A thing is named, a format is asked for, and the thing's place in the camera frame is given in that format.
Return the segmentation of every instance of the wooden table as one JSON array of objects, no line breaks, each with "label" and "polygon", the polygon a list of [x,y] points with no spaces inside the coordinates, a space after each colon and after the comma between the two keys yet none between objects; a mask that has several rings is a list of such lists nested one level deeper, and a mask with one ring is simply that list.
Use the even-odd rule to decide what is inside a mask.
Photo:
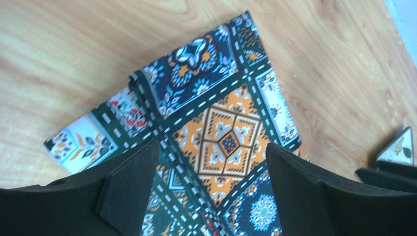
[{"label": "wooden table", "polygon": [[417,140],[417,71],[383,0],[0,5],[0,187],[66,176],[46,138],[124,88],[130,72],[246,9],[313,163],[355,179],[392,134],[410,125]]}]

